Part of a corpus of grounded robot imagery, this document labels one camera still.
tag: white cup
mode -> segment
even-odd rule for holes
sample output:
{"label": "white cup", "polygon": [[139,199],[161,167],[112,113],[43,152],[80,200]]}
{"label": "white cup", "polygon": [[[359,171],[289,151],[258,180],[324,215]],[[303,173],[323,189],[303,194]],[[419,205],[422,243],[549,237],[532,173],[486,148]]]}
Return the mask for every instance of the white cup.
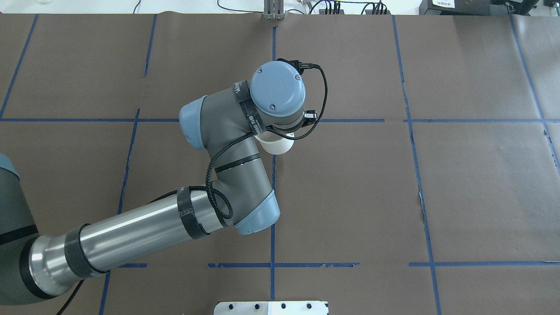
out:
{"label": "white cup", "polygon": [[[293,133],[287,134],[287,136],[293,137]],[[282,138],[279,135],[275,135],[269,131],[265,131],[263,133],[258,134],[255,136],[257,140],[259,140],[260,145],[263,146],[264,151],[270,154],[284,154],[288,152],[289,149],[293,146],[293,140]]]}

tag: black velcro strap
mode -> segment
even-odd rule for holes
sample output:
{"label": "black velcro strap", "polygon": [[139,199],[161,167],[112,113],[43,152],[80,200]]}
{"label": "black velcro strap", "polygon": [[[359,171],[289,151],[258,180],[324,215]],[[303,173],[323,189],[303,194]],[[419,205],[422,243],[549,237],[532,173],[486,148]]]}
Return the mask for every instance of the black velcro strap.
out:
{"label": "black velcro strap", "polygon": [[94,268],[86,258],[83,252],[82,243],[80,242],[80,233],[82,229],[89,224],[84,224],[66,234],[64,239],[64,256],[70,270],[82,279],[93,278],[109,271],[101,271]]}
{"label": "black velcro strap", "polygon": [[234,94],[239,106],[241,106],[243,114],[245,114],[245,119],[247,119],[247,124],[249,124],[253,134],[258,135],[259,133],[265,132],[266,130],[263,127],[263,120],[260,119],[256,105],[251,99],[251,93],[249,91],[247,80],[234,84]]}
{"label": "black velcro strap", "polygon": [[192,239],[200,239],[210,235],[204,230],[194,214],[193,203],[190,200],[190,187],[177,189],[177,209],[181,222],[183,222],[186,232]]}

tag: light blue joint cap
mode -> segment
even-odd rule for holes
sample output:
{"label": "light blue joint cap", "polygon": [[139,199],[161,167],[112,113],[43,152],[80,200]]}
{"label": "light blue joint cap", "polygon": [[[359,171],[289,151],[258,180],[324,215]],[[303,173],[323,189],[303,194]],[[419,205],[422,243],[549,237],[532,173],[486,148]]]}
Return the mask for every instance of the light blue joint cap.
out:
{"label": "light blue joint cap", "polygon": [[20,179],[20,175],[16,172],[16,169],[13,167],[12,161],[10,161],[10,159],[6,155],[3,155],[2,153],[0,153],[0,168],[9,170],[15,176],[17,176],[17,179]]}
{"label": "light blue joint cap", "polygon": [[280,217],[280,208],[274,190],[261,202],[255,210],[251,211],[235,228],[242,235],[259,232],[273,225]]}
{"label": "light blue joint cap", "polygon": [[202,143],[202,135],[200,134],[200,112],[202,111],[202,102],[206,96],[202,96],[198,100],[183,106],[179,112],[181,130],[183,130],[186,140],[197,150],[206,150],[204,143]]}
{"label": "light blue joint cap", "polygon": [[305,101],[305,85],[289,63],[269,61],[251,79],[251,98],[264,113],[287,117],[297,112]]}

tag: robotic arm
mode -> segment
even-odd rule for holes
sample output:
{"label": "robotic arm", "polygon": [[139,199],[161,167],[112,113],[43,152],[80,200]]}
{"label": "robotic arm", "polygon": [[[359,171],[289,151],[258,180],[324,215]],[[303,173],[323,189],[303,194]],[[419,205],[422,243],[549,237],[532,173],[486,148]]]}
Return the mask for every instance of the robotic arm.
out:
{"label": "robotic arm", "polygon": [[[304,110],[304,69],[325,81],[319,116]],[[326,79],[315,64],[271,61],[251,82],[204,96],[180,111],[188,142],[207,150],[204,186],[179,188],[149,204],[60,236],[41,235],[10,160],[0,154],[0,304],[30,304],[66,293],[81,279],[233,225],[240,234],[261,231],[280,216],[274,190],[251,136],[263,132],[298,140],[318,124]],[[312,125],[301,137],[290,137]],[[212,168],[217,180],[210,181]]]}

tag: silver metal tube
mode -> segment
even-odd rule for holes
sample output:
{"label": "silver metal tube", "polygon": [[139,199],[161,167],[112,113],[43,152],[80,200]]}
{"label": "silver metal tube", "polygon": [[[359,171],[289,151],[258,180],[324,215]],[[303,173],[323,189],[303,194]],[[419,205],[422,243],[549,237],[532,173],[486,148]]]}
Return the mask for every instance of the silver metal tube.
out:
{"label": "silver metal tube", "polygon": [[88,225],[80,234],[87,260],[103,271],[189,239],[176,196]]}
{"label": "silver metal tube", "polygon": [[[205,191],[192,191],[190,199],[196,220],[205,231],[222,228]],[[68,263],[71,258],[66,251],[72,246],[68,243],[71,233],[57,237],[43,235],[31,247],[31,275],[37,286],[49,295],[64,294],[83,277],[76,275]],[[100,271],[192,239],[179,216],[175,195],[88,225],[79,235],[87,263]]]}
{"label": "silver metal tube", "polygon": [[61,295],[66,293],[74,282],[80,278],[76,276],[66,261],[64,255],[64,239],[61,236],[42,235],[31,247],[29,255],[29,269],[38,287],[47,294]]}

